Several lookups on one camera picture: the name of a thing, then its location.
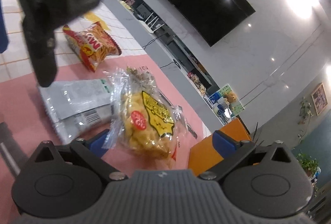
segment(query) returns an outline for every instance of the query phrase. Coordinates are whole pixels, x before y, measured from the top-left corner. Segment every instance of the black cable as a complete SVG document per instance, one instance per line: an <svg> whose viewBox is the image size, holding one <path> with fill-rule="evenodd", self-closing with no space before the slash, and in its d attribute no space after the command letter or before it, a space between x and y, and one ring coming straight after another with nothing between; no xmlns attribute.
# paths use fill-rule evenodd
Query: black cable
<svg viewBox="0 0 331 224"><path fill-rule="evenodd" d="M170 62L169 64L160 67L160 69L163 68L163 67L167 67L167 66L169 66L171 63L174 63L174 62Z"/></svg>
<svg viewBox="0 0 331 224"><path fill-rule="evenodd" d="M145 50L146 46L149 46L151 43L153 43L156 39L159 39L160 37L162 37L163 35L165 35L166 33L154 38L153 40L150 40L147 45L143 46L142 48Z"/></svg>
<svg viewBox="0 0 331 224"><path fill-rule="evenodd" d="M177 65L177 67L181 69L181 67L180 67L179 63L178 63L178 62L177 62L175 59L173 59L173 61L172 61L172 62L170 62L169 64L167 64L167 65L164 65L164 66L160 67L160 69L161 69L161 68L163 68L163 67L167 67L167 66L169 66L171 63L174 63L174 64L176 64L176 65Z"/></svg>

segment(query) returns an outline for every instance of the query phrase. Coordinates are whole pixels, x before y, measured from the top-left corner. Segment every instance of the orange box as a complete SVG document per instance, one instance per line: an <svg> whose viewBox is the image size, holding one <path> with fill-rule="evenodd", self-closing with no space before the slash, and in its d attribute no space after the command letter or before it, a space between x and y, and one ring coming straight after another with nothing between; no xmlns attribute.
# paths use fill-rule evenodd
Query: orange box
<svg viewBox="0 0 331 224"><path fill-rule="evenodd" d="M252 140L239 119L232 120L222 127L220 131L238 142L242 140ZM223 157L212 145L212 135L210 135L191 148L188 169L192 169L193 173L198 176L222 160Z"/></svg>

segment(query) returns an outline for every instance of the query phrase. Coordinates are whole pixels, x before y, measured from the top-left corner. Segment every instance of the screw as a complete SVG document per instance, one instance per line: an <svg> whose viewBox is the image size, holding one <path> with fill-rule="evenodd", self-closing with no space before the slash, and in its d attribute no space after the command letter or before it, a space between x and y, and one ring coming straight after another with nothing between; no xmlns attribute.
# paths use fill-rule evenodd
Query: screw
<svg viewBox="0 0 331 224"><path fill-rule="evenodd" d="M120 181L125 179L125 174L122 172L112 172L109 174L109 178L115 181Z"/></svg>
<svg viewBox="0 0 331 224"><path fill-rule="evenodd" d="M210 171L203 172L202 174L199 174L199 177L203 180L213 180L216 178L216 174Z"/></svg>

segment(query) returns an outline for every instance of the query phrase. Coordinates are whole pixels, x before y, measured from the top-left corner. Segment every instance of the blue gripper pad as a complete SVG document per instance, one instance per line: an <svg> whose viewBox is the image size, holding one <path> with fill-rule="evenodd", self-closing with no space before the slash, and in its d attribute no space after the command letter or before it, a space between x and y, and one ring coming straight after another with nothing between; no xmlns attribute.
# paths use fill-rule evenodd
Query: blue gripper pad
<svg viewBox="0 0 331 224"><path fill-rule="evenodd" d="M108 151L108 149L102 148L108 132L109 130L105 129L92 139L85 142L85 146L99 158L101 158Z"/></svg>
<svg viewBox="0 0 331 224"><path fill-rule="evenodd" d="M212 134L212 146L223 158L232 155L240 144L221 131Z"/></svg>

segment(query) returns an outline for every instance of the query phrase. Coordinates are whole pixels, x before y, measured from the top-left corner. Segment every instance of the blue wall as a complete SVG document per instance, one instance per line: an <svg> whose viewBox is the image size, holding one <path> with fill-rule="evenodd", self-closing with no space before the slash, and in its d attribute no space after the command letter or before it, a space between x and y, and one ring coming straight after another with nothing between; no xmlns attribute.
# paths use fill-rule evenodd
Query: blue wall
<svg viewBox="0 0 331 224"><path fill-rule="evenodd" d="M321 168L321 174L317 180L318 187L331 180L331 111L322 123L292 150L295 156L300 151L317 159Z"/></svg>

